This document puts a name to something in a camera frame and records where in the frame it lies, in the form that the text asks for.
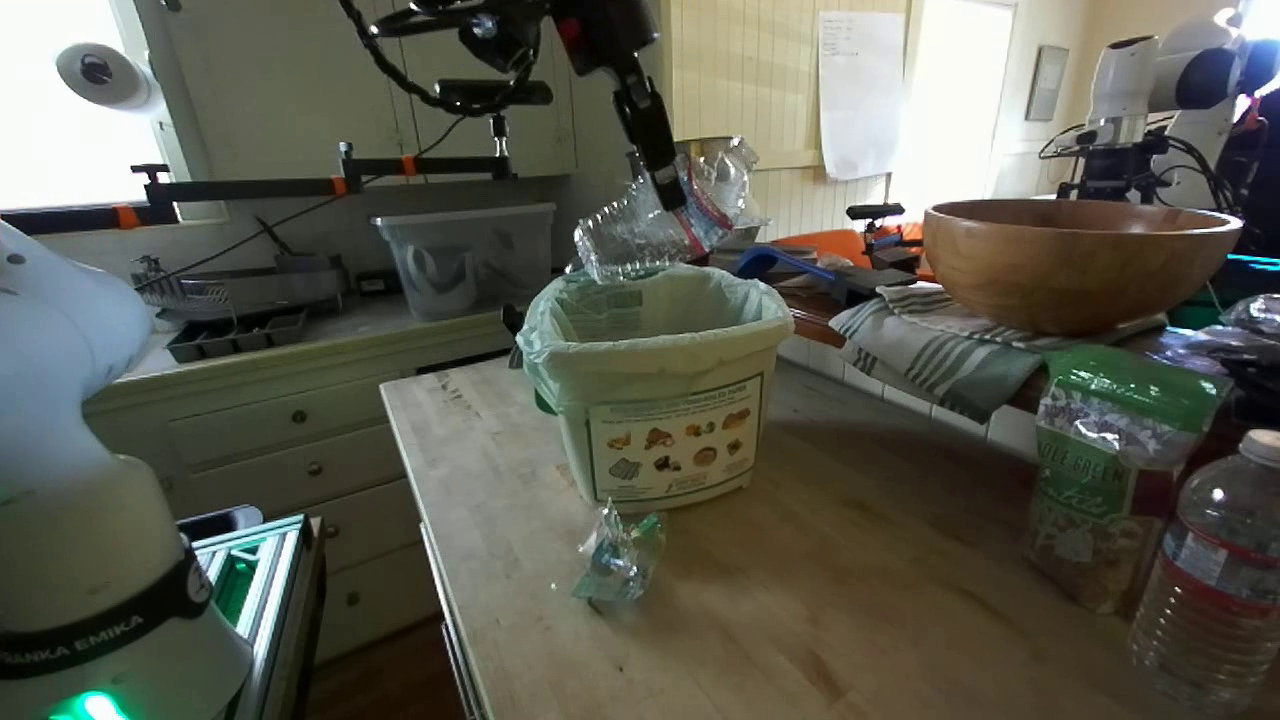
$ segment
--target plastic water bottle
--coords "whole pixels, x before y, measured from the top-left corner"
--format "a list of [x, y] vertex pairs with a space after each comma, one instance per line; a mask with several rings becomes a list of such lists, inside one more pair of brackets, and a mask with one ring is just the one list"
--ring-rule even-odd
[[1256, 700], [1280, 650], [1280, 432], [1247, 432], [1189, 479], [1127, 649], [1178, 709]]

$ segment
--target wooden bowl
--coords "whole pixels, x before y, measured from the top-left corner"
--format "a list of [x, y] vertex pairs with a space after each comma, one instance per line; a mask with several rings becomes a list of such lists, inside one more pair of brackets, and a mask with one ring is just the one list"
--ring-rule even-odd
[[923, 210], [923, 253], [947, 294], [1045, 335], [1166, 310], [1209, 283], [1236, 235], [1236, 214], [1121, 198], [956, 198]]

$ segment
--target cabinet drawer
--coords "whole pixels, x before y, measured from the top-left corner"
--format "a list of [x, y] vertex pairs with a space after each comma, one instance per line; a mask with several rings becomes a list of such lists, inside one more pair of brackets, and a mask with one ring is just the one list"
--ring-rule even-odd
[[183, 469], [206, 469], [247, 452], [320, 438], [342, 428], [380, 425], [384, 408], [375, 383], [340, 383], [265, 402], [171, 419], [171, 442]]
[[426, 559], [404, 544], [326, 576], [317, 662], [392, 636], [426, 615]]
[[404, 479], [317, 503], [312, 517], [322, 519], [322, 559], [330, 570], [415, 538], [415, 503]]
[[206, 510], [223, 503], [255, 503], [269, 517], [299, 510], [320, 500], [384, 484], [392, 473], [392, 454], [392, 428], [370, 425], [317, 442], [269, 452], [242, 464], [190, 473], [183, 484], [183, 500], [190, 503], [186, 510]]

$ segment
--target green light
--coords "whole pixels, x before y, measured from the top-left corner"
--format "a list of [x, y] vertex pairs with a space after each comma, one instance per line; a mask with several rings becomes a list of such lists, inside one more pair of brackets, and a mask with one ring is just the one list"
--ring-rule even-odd
[[129, 720], [113, 692], [78, 692], [47, 713], [47, 720]]

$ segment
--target paper on wall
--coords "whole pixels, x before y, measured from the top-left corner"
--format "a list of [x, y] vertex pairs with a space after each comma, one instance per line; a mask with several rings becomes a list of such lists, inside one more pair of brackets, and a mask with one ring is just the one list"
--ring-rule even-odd
[[903, 12], [818, 12], [818, 144], [832, 178], [896, 163]]

